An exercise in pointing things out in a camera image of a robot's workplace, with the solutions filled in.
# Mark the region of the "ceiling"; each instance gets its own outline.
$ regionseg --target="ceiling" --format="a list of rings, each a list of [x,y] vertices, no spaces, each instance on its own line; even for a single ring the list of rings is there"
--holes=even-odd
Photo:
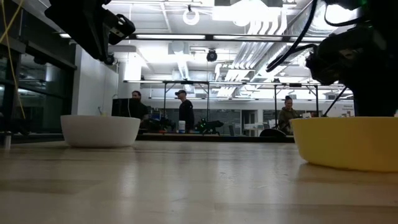
[[[260,5],[258,5],[259,7],[253,7],[254,5],[252,5],[252,8],[248,10],[243,7],[242,2],[244,1],[246,3],[256,2],[256,4]],[[291,7],[291,5],[285,7],[287,2],[292,1],[296,2],[294,7]],[[302,30],[303,22],[307,20],[304,8],[309,2],[310,0],[284,0],[284,7],[281,9],[275,7],[263,8],[265,5],[260,0],[241,0],[237,1],[234,5],[237,8],[235,13],[232,13],[232,11],[222,13],[226,8],[214,7],[215,0],[201,0],[200,2],[195,0],[193,2],[186,0],[181,0],[181,2],[176,2],[175,0],[159,2],[113,0],[104,7],[115,14],[123,14],[133,21],[136,27],[135,34],[284,34],[298,36]],[[193,12],[186,13],[189,4]],[[44,16],[44,11],[49,6],[49,0],[25,0],[24,3],[26,10],[33,13],[39,19],[42,19],[54,29],[62,32],[59,27]],[[312,31],[314,32],[309,33],[309,35],[318,35],[317,29],[322,25],[320,22],[323,21],[324,11],[318,11],[319,17],[322,16],[322,19],[313,22]],[[189,25],[195,17],[195,12],[198,13],[198,21],[196,21],[195,25]],[[268,21],[255,21],[246,25],[243,23],[245,16],[255,17],[256,14],[259,14],[262,20],[263,17],[268,17]],[[240,19],[237,22],[222,21],[225,18]],[[261,33],[265,24],[269,25],[269,27]],[[328,30],[324,28],[321,31],[319,32],[320,34],[328,35],[334,29]],[[224,77],[222,80],[226,78],[226,81],[241,81],[242,78],[245,78],[245,80],[251,82],[271,82],[273,79],[278,78],[281,82],[286,83],[306,83],[310,80],[310,72],[303,66],[304,56],[308,52],[302,52],[289,58],[289,62],[285,66],[279,67],[274,73],[266,73],[264,71],[265,66],[273,60],[273,57],[275,58],[289,48],[287,44],[188,40],[184,41],[187,46],[184,48],[184,52],[188,56],[184,57],[183,63],[181,63],[182,59],[180,57],[177,57],[173,53],[170,54],[169,44],[172,42],[171,40],[124,40],[118,45],[133,45],[136,47],[144,61],[142,75],[145,76],[146,80],[150,80],[151,77],[158,77],[159,75],[170,75],[174,71],[180,71],[183,74],[184,69],[215,73],[216,66],[220,63],[228,64],[230,68],[239,68],[240,64],[240,66],[243,66],[243,69],[253,71],[244,72],[243,75],[238,75],[234,78],[228,78],[226,77],[228,69],[223,70]],[[215,62],[207,62],[206,60],[207,52],[210,49],[215,49],[218,54],[218,59]],[[128,52],[115,52],[114,55],[119,62],[127,63]]]

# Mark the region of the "wooden table surface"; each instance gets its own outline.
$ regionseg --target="wooden table surface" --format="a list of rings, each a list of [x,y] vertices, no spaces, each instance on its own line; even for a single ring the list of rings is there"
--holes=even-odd
[[[0,223],[398,223],[398,174],[312,166],[294,144],[25,144],[0,156]]]

